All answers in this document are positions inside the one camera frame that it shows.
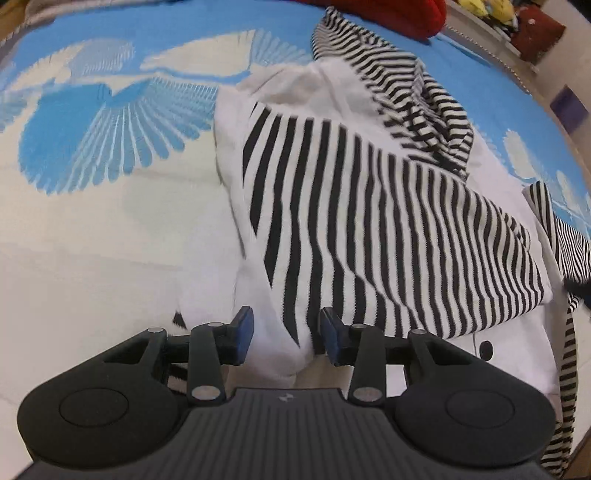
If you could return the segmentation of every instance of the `purple object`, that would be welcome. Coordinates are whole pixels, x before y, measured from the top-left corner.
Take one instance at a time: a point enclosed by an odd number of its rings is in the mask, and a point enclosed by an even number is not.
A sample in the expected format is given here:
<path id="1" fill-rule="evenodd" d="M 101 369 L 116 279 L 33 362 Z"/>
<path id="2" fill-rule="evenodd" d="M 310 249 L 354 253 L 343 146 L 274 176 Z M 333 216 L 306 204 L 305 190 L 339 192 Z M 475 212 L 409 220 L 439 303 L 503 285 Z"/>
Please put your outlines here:
<path id="1" fill-rule="evenodd" d="M 569 134 L 573 133 L 589 115 L 581 100 L 568 86 L 565 86 L 552 100 L 550 108 Z"/>

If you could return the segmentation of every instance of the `bed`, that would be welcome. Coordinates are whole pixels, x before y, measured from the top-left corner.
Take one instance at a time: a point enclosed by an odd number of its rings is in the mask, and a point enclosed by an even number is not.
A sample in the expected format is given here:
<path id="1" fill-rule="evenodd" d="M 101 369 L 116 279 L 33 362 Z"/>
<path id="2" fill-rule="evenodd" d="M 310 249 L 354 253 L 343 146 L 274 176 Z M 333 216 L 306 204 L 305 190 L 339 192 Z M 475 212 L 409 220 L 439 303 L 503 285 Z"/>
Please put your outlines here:
<path id="1" fill-rule="evenodd" d="M 171 318 L 185 247 L 220 189 L 217 88 L 310 62 L 321 15 L 291 2 L 146 4 L 60 16 L 2 44 L 4 477 L 28 461 L 14 417 L 32 387 L 147 327 L 181 332 Z M 543 180 L 589 238 L 580 167 L 513 79 L 445 35 L 419 43 L 359 23 L 418 55 L 507 171 Z M 179 119 L 187 98 L 197 106 Z"/>

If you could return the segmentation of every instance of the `red fabric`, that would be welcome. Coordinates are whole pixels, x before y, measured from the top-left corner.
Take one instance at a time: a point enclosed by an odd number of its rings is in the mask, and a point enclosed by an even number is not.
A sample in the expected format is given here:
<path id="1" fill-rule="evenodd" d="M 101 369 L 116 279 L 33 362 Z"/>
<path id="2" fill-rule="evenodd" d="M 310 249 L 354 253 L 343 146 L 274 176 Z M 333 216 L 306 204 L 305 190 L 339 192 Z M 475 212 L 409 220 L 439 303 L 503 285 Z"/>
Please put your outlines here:
<path id="1" fill-rule="evenodd" d="M 416 40 L 439 33 L 445 24 L 445 0 L 296 0 L 333 6 Z"/>
<path id="2" fill-rule="evenodd" d="M 523 7 L 518 15 L 519 32 L 511 43 L 521 53 L 522 60 L 537 63 L 562 38 L 566 27 L 536 5 Z"/>

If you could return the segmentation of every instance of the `logo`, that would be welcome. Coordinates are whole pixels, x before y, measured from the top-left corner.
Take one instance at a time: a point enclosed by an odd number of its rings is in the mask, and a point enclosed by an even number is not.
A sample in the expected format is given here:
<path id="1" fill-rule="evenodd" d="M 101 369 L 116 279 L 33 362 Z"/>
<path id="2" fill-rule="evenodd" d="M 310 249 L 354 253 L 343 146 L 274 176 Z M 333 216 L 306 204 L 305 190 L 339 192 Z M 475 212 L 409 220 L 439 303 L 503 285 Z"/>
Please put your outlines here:
<path id="1" fill-rule="evenodd" d="M 281 395 L 278 398 L 279 398 L 279 400 L 281 400 L 282 402 L 285 402 L 285 403 L 289 403 L 290 401 L 295 399 L 295 397 L 291 393 L 286 393 L 285 395 Z"/>

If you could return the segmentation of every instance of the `black and white striped fabric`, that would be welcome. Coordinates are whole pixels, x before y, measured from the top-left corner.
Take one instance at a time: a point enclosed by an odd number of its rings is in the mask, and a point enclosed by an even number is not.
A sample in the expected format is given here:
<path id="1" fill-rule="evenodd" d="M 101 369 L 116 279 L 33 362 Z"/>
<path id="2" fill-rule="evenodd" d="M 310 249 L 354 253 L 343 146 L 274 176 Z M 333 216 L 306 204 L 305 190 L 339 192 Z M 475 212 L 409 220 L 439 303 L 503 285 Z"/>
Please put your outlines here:
<path id="1" fill-rule="evenodd" d="M 388 336 L 451 338 L 541 302 L 528 231 L 455 177 L 261 103 L 247 131 L 240 198 L 296 342 L 296 319 L 315 332 L 324 306 Z"/>
<path id="2" fill-rule="evenodd" d="M 524 194 L 548 236 L 561 273 L 579 283 L 588 281 L 591 278 L 591 248 L 587 239 L 554 214 L 548 188 L 543 182 L 530 185 Z M 569 465 L 577 401 L 577 346 L 573 314 L 581 299 L 572 294 L 568 298 L 559 379 L 563 421 L 557 422 L 552 441 L 542 457 L 542 465 L 556 476 L 562 475 Z"/>
<path id="3" fill-rule="evenodd" d="M 473 131 L 465 110 L 415 55 L 344 19 L 330 7 L 314 31 L 314 59 L 340 57 L 371 91 L 384 126 L 415 160 L 465 179 Z"/>

